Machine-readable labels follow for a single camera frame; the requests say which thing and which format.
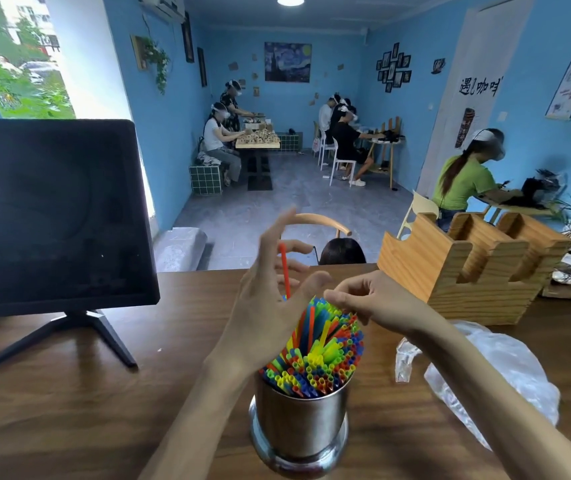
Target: air conditioner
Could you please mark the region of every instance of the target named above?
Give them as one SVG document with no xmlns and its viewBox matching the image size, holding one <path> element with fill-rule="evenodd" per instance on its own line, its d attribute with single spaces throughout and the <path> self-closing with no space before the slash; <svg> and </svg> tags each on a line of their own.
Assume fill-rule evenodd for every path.
<svg viewBox="0 0 571 480">
<path fill-rule="evenodd" d="M 154 15 L 166 22 L 185 22 L 183 0 L 139 0 Z"/>
</svg>

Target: monitor stand leg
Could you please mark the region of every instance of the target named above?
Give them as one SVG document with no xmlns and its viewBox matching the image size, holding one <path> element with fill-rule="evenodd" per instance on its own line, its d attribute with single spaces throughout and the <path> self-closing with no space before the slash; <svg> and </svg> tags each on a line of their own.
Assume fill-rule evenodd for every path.
<svg viewBox="0 0 571 480">
<path fill-rule="evenodd" d="M 69 330 L 71 328 L 92 327 L 97 331 L 99 336 L 105 341 L 106 345 L 112 349 L 117 357 L 127 367 L 137 367 L 134 357 L 129 353 L 119 336 L 116 334 L 110 322 L 107 321 L 105 315 L 92 310 L 89 312 L 65 312 L 62 317 L 50 320 L 32 333 L 26 335 L 22 339 L 0 351 L 0 363 L 9 359 L 13 355 L 23 352 L 23 350 L 31 347 L 51 334 L 61 330 Z"/>
</svg>

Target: metal base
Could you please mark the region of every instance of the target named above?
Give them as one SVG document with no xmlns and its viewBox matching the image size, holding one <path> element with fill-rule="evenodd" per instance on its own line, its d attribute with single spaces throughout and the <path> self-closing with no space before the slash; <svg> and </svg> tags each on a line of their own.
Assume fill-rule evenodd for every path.
<svg viewBox="0 0 571 480">
<path fill-rule="evenodd" d="M 248 412 L 250 418 L 249 432 L 254 449 L 257 451 L 261 461 L 279 475 L 294 480 L 313 480 L 322 478 L 337 466 L 341 453 L 343 453 L 345 445 L 347 444 L 347 433 L 349 429 L 347 413 L 345 413 L 337 437 L 323 451 L 307 458 L 284 458 L 279 456 L 272 446 L 270 446 L 270 443 L 268 443 L 261 430 L 261 426 L 258 423 L 257 404 L 254 397 L 252 397 L 252 401 L 249 404 Z"/>
<path fill-rule="evenodd" d="M 107 321 L 105 315 L 98 313 L 96 310 L 89 312 L 66 312 L 64 316 L 50 320 L 45 325 L 3 349 L 0 352 L 0 363 L 22 352 L 26 348 L 39 343 L 42 339 L 49 337 L 54 332 L 78 327 L 90 327 L 96 330 L 107 346 L 112 349 L 112 352 L 121 359 L 121 362 L 123 362 L 126 367 L 137 367 L 134 357 L 132 357 L 116 334 L 110 322 Z"/>
</svg>

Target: ceiling light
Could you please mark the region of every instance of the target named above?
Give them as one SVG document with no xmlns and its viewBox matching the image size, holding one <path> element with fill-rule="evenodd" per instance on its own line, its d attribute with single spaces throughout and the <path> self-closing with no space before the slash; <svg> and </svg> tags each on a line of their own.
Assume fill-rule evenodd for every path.
<svg viewBox="0 0 571 480">
<path fill-rule="evenodd" d="M 300 6 L 303 5 L 305 0 L 277 0 L 279 5 L 283 6 Z"/>
</svg>

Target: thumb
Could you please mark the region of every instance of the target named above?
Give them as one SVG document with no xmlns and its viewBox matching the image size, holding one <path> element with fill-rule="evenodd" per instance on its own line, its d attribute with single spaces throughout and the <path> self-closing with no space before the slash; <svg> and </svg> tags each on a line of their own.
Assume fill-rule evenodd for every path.
<svg viewBox="0 0 571 480">
<path fill-rule="evenodd" d="M 323 298 L 342 310 L 350 310 L 357 314 L 371 313 L 370 307 L 367 306 L 367 296 L 356 296 L 343 291 L 325 290 Z"/>
<path fill-rule="evenodd" d="M 283 305 L 287 313 L 297 318 L 301 316 L 310 300 L 320 294 L 323 286 L 332 281 L 327 271 L 317 271 L 312 273 L 304 282 L 301 283 L 299 289 L 289 300 Z"/>
</svg>

